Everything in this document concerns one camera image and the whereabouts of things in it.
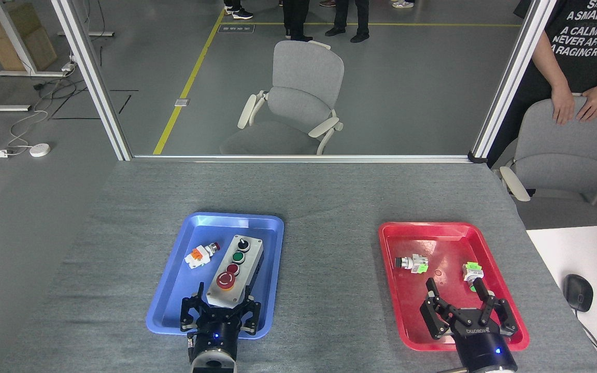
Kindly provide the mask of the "person's right hand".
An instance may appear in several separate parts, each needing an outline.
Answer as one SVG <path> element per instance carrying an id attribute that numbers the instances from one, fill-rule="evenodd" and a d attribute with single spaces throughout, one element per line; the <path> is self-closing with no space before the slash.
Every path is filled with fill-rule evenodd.
<path id="1" fill-rule="evenodd" d="M 553 119 L 557 125 L 566 125 L 574 115 L 574 97 L 567 83 L 552 87 Z"/>

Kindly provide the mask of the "person's left hand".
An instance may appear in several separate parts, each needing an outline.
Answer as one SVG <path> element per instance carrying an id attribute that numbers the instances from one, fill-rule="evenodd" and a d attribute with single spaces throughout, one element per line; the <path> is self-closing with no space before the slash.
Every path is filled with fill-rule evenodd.
<path id="1" fill-rule="evenodd" d="M 579 121 L 594 120 L 597 118 L 597 86 L 583 92 L 582 95 L 587 98 L 587 101 L 577 113 L 576 118 Z"/>

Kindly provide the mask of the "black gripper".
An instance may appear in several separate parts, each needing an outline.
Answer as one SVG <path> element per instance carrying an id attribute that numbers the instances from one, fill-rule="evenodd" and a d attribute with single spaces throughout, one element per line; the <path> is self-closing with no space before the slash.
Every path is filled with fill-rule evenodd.
<path id="1" fill-rule="evenodd" d="M 433 278 L 425 283 L 428 295 L 420 307 L 422 318 L 431 337 L 439 340 L 448 333 L 453 323 L 453 338 L 458 356 L 469 372 L 513 372 L 517 364 L 504 337 L 512 337 L 517 332 L 517 323 L 506 299 L 497 298 L 489 291 L 482 278 L 476 278 L 473 286 L 482 301 L 479 321 L 471 326 L 464 323 L 463 313 L 441 298 Z M 495 311 L 500 321 L 491 321 Z"/>
<path id="2" fill-rule="evenodd" d="M 239 332 L 242 330 L 249 335 L 256 335 L 262 304 L 251 295 L 251 288 L 245 288 L 243 300 L 235 307 L 235 316 L 242 317 L 249 312 L 252 316 L 244 322 L 237 317 L 214 321 L 213 307 L 202 299 L 204 286 L 205 283 L 201 282 L 197 293 L 183 298 L 181 302 L 180 331 L 197 330 L 189 357 L 195 359 L 206 350 L 221 349 L 236 359 Z"/>

